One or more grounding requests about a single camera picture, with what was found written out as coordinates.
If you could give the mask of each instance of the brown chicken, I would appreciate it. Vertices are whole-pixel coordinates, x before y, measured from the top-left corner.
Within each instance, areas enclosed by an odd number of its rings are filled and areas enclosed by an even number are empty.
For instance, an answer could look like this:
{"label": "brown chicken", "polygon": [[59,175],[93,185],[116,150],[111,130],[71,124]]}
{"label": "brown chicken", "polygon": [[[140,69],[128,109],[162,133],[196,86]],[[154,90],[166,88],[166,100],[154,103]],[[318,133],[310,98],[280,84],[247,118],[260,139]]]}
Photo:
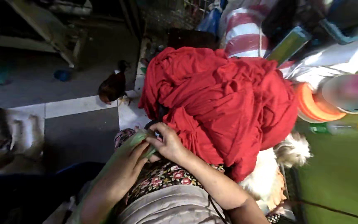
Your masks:
{"label": "brown chicken", "polygon": [[121,60],[118,62],[119,72],[111,74],[100,84],[97,94],[102,102],[111,104],[112,101],[126,96],[125,92],[125,70],[129,64]]}

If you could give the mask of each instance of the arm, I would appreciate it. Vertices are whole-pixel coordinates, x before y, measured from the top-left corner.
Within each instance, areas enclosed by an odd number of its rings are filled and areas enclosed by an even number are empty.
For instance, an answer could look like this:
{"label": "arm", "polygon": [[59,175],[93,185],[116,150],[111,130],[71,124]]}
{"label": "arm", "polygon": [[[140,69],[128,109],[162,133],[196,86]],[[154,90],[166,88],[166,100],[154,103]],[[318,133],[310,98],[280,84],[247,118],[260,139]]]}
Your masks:
{"label": "arm", "polygon": [[123,153],[109,171],[93,186],[83,201],[81,222],[99,224],[107,218],[110,210],[135,183],[147,159],[139,160],[148,143],[138,145],[132,152]]}
{"label": "arm", "polygon": [[193,174],[208,194],[223,209],[228,210],[234,224],[269,223],[253,198],[241,186],[187,150],[174,130],[163,123],[154,124],[150,129],[158,130],[163,141],[155,138],[147,138],[146,141],[153,144],[165,158]]}

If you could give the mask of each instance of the red fabric bundle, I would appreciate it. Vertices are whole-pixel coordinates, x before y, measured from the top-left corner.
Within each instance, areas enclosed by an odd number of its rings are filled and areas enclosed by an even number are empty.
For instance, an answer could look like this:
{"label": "red fabric bundle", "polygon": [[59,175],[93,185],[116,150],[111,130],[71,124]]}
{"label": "red fabric bundle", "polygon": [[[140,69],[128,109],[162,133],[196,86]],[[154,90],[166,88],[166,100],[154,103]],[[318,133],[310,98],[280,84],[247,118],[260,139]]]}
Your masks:
{"label": "red fabric bundle", "polygon": [[223,49],[166,48],[149,64],[139,108],[158,117],[183,145],[207,163],[233,166],[242,181],[255,168],[259,150],[288,135],[297,116],[290,81],[263,58],[227,58]]}

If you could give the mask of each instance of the person's right hand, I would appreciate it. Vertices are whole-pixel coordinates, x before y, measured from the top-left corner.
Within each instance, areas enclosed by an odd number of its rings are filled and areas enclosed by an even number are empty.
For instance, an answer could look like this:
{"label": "person's right hand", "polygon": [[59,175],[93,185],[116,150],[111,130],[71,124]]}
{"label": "person's right hand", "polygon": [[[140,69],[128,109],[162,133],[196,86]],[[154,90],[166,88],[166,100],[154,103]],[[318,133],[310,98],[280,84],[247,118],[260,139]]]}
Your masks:
{"label": "person's right hand", "polygon": [[181,165],[181,161],[191,152],[182,145],[175,130],[164,123],[153,124],[150,126],[150,129],[153,131],[158,130],[163,136],[163,140],[160,141],[157,138],[148,137],[146,141],[154,145],[158,152],[165,158]]}

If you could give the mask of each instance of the cable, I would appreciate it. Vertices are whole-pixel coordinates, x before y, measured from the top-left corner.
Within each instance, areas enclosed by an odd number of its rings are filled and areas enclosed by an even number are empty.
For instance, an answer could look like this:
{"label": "cable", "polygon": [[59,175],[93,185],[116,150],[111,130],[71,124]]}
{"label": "cable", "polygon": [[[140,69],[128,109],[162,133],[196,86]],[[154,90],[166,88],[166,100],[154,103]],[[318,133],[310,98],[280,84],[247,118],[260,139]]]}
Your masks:
{"label": "cable", "polygon": [[222,219],[224,224],[228,224],[226,219],[223,218],[223,216],[221,215],[221,213],[218,211],[218,209],[216,208],[214,202],[212,201],[212,197],[211,195],[208,194],[208,200],[211,202],[212,206],[214,207],[216,213],[218,214],[218,216],[220,217],[220,219]]}
{"label": "cable", "polygon": [[292,202],[297,203],[297,204],[312,205],[312,206],[316,206],[316,207],[319,207],[319,208],[323,208],[323,209],[326,209],[326,210],[329,210],[329,211],[332,211],[332,212],[336,212],[336,213],[340,213],[340,214],[343,214],[343,215],[347,215],[347,216],[351,216],[351,217],[354,217],[354,218],[358,218],[358,215],[351,214],[351,213],[349,213],[349,212],[344,212],[344,211],[341,211],[341,210],[336,210],[336,209],[334,209],[334,208],[330,208],[330,207],[327,207],[327,206],[324,206],[324,205],[320,205],[320,204],[317,204],[317,203],[313,203],[313,202],[310,202],[310,201],[306,201],[306,200],[292,201]]}

